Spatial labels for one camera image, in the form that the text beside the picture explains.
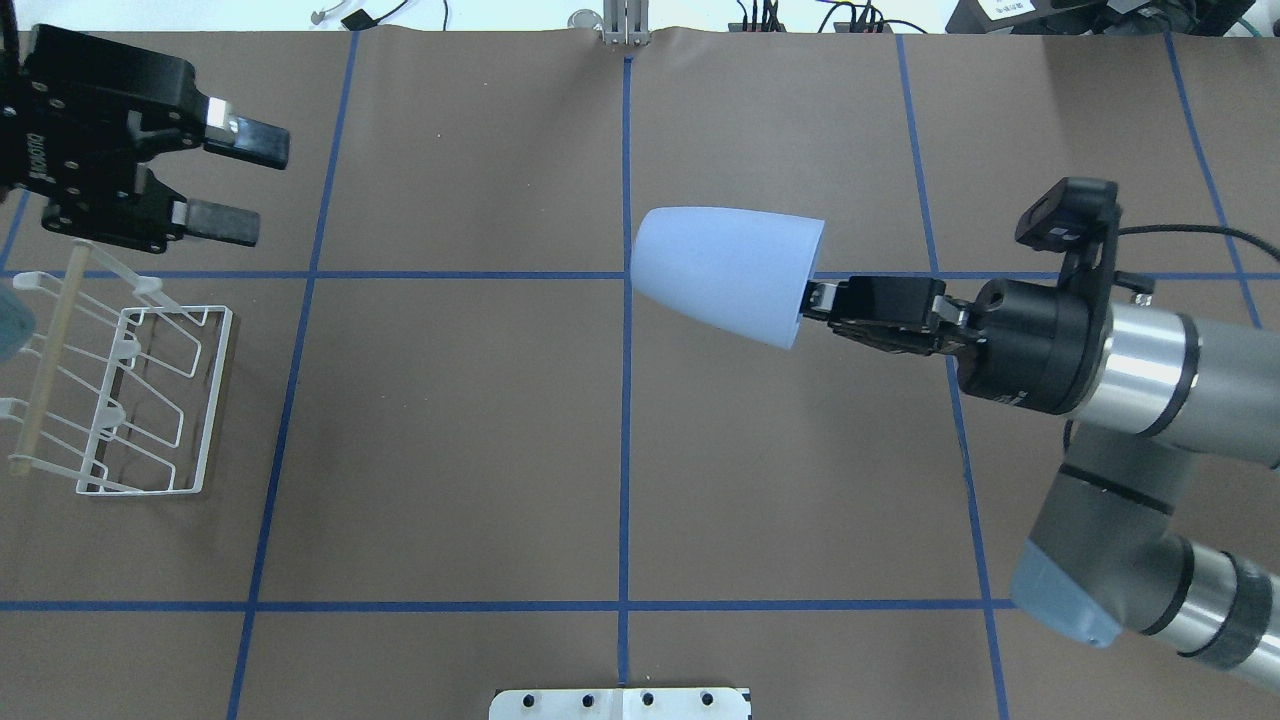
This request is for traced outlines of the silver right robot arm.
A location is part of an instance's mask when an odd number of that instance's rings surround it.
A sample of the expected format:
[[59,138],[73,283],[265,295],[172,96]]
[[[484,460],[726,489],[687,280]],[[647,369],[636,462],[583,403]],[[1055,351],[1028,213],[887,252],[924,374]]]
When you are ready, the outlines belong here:
[[810,281],[804,316],[892,354],[957,360],[961,392],[1064,416],[1064,451],[1010,583],[1078,643],[1123,632],[1277,689],[1277,575],[1178,534],[1196,461],[1277,469],[1277,336],[998,278],[973,301],[929,277]]

